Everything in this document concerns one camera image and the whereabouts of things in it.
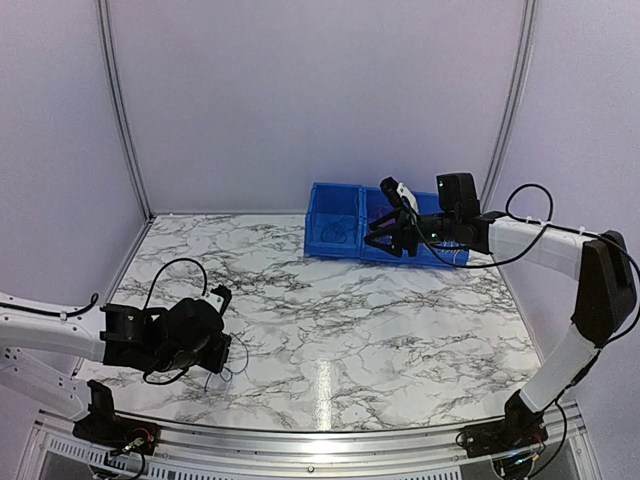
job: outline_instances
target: blue storage crate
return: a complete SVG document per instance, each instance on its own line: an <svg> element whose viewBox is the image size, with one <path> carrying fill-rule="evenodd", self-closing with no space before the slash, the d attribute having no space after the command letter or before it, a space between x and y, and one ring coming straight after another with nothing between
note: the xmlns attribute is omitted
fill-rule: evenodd
<svg viewBox="0 0 640 480"><path fill-rule="evenodd" d="M359 185L315 183L306 217L304 253L358 258L364 233Z"/></svg>
<svg viewBox="0 0 640 480"><path fill-rule="evenodd" d="M369 233L369 223L376 221L380 217L383 217L387 213L391 212L393 208L389 205L387 197L384 196L380 189L364 187L362 191L362 231L363 235L366 235ZM438 195L416 192L413 192L413 194L418 201L418 209L420 210L420 214L424 215L442 211L440 210L440 205L438 203ZM382 237L379 238L378 241L384 242L385 239L384 237ZM456 265L465 265L467 263L467 260L469 259L469 252L463 250L437 250L437 252L440 257L449 262L455 263ZM389 253L383 252L380 249L371 247L365 244L363 241L362 249L360 251L360 258L373 262L448 267L448 265L438 260L423 244L420 244L420 246L418 247L418 254L415 257L410 257L407 252L404 252L401 258L397 258Z"/></svg>

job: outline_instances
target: robotic arm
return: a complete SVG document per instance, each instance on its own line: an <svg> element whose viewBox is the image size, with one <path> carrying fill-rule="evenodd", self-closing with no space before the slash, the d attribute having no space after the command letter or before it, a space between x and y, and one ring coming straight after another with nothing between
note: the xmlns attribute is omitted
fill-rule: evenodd
<svg viewBox="0 0 640 480"><path fill-rule="evenodd" d="M542 413L588 373L636 304L624 239L615 231L594 235L502 212L481 214L471 174L441 175L437 181L442 212L420 215L403 184L391 177L384 180L381 189L394 210L369 225L365 243L398 257L404 250L415 256L424 243L438 257L439 243L456 242L460 248L492 254L498 265L522 257L578 280L566 336L507 401L504 420L465 427L460 435L469 457L533 445L537 437L546 440Z"/></svg>
<svg viewBox="0 0 640 480"><path fill-rule="evenodd" d="M223 333L222 315L231 292L220 285L199 299L184 298L171 309L138 309L107 304L64 308L0 294L0 384L39 400L75 422L78 438L119 449L153 453L158 427L117 416L108 387L83 382L40 362L22 348L83 357L104 365L143 372L178 370L194 365L220 373L231 337Z"/></svg>

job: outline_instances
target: white panel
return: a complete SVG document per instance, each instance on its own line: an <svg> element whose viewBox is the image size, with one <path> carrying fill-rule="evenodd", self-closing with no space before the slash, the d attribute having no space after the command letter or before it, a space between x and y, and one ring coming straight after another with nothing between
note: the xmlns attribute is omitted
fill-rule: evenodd
<svg viewBox="0 0 640 480"><path fill-rule="evenodd" d="M555 222L619 230L640 257L640 6L635 0L540 2L523 102L493 208L525 182L549 187ZM544 216L543 195L514 213ZM576 282L524 262L505 267L548 356L573 313ZM638 478L640 329L605 349L577 389L605 480Z"/></svg>
<svg viewBox="0 0 640 480"><path fill-rule="evenodd" d="M0 2L0 291L84 304L142 226L96 7Z"/></svg>
<svg viewBox="0 0 640 480"><path fill-rule="evenodd" d="M304 211L314 181L482 186L524 2L112 2L156 211Z"/></svg>

